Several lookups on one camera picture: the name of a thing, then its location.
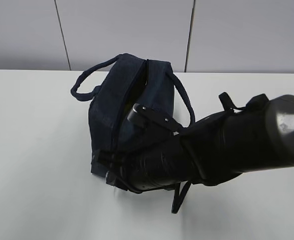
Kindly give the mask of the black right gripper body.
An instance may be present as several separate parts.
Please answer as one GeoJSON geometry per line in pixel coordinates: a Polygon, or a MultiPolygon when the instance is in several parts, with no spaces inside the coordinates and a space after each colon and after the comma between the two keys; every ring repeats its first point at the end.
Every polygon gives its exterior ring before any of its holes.
{"type": "Polygon", "coordinates": [[[132,152],[98,150],[96,161],[106,167],[108,185],[136,194],[197,181],[201,177],[191,154],[179,139],[132,152]]]}

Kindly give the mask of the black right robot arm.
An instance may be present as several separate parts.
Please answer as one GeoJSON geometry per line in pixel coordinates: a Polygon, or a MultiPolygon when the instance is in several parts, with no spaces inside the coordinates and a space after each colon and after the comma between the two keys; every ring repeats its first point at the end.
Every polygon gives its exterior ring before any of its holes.
{"type": "Polygon", "coordinates": [[[98,150],[107,183],[137,194],[180,184],[216,186],[242,173],[294,167],[294,95],[254,96],[236,107],[227,93],[223,111],[188,127],[135,104],[128,119],[145,132],[141,144],[124,151],[98,150]]]}

